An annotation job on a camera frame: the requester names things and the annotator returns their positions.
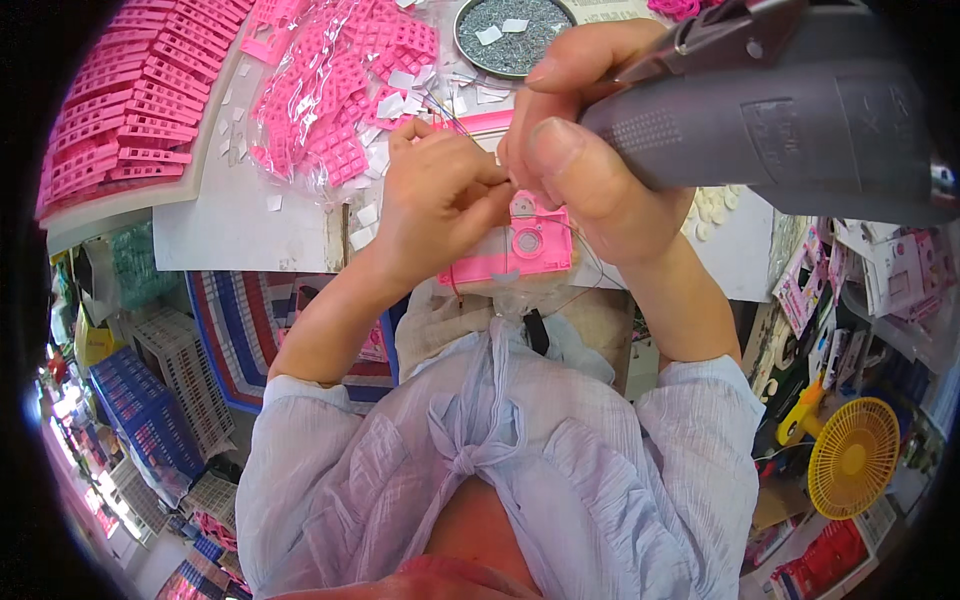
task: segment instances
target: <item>gray power tool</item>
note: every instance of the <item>gray power tool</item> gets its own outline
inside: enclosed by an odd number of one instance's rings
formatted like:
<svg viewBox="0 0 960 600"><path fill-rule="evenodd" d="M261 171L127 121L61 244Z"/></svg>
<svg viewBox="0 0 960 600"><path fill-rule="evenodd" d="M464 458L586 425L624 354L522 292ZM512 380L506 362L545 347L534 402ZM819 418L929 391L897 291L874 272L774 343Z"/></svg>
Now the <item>gray power tool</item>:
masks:
<svg viewBox="0 0 960 600"><path fill-rule="evenodd" d="M897 48L862 7L728 0L580 122L651 189L745 184L788 214L929 227L960 216L957 182Z"/></svg>

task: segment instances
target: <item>yellow fan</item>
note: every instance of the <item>yellow fan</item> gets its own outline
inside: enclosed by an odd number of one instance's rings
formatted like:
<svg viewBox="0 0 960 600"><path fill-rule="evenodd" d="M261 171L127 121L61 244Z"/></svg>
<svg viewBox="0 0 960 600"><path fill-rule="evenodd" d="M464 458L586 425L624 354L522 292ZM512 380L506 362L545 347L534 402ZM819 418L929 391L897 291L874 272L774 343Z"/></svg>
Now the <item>yellow fan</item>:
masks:
<svg viewBox="0 0 960 600"><path fill-rule="evenodd" d="M862 397L840 407L826 425L817 420L825 393L816 382L777 429L782 445L796 444L804 433L817 439L806 481L810 500L835 520L859 515L883 493L897 467L900 426L886 402Z"/></svg>

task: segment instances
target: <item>sleeve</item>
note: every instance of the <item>sleeve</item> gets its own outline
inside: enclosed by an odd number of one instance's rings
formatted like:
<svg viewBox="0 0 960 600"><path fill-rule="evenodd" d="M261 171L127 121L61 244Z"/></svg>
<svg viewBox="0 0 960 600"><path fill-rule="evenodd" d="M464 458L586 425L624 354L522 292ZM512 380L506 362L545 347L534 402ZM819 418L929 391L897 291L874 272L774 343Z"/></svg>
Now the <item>sleeve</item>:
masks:
<svg viewBox="0 0 960 600"><path fill-rule="evenodd" d="M310 489L359 428L352 404L342 385L287 375L267 384L236 496L238 554L254 592L297 540Z"/></svg>
<svg viewBox="0 0 960 600"><path fill-rule="evenodd" d="M690 540L694 588L703 598L735 598L756 505L750 456L764 412L730 356L673 363L636 406L650 434L674 534Z"/></svg>

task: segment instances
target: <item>black strap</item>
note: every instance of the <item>black strap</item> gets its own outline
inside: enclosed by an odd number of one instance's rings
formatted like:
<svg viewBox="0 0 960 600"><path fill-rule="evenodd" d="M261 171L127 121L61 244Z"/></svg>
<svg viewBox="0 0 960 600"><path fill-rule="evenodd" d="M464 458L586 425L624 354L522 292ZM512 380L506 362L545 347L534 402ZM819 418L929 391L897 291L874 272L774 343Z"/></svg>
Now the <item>black strap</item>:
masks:
<svg viewBox="0 0 960 600"><path fill-rule="evenodd" d="M546 335L546 327L543 326L543 318L536 308L523 316L523 324L527 326L527 338L530 340L530 348L540 356L546 356L550 349L550 338Z"/></svg>

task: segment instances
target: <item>hand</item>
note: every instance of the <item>hand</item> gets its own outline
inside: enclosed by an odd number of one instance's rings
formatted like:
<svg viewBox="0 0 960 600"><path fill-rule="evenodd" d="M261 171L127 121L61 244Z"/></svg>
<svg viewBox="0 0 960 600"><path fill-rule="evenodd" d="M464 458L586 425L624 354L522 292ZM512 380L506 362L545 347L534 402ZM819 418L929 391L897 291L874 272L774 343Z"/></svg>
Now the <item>hand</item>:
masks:
<svg viewBox="0 0 960 600"><path fill-rule="evenodd" d="M389 277L413 289L476 246L503 220L515 192L507 171L469 137L413 119L390 135L372 252Z"/></svg>
<svg viewBox="0 0 960 600"><path fill-rule="evenodd" d="M634 19L563 32L527 76L497 149L517 186L566 204L594 251L615 266L665 252L693 190L650 191L606 142L573 121L583 107L620 87L598 83L604 74L642 53L663 31L657 21Z"/></svg>

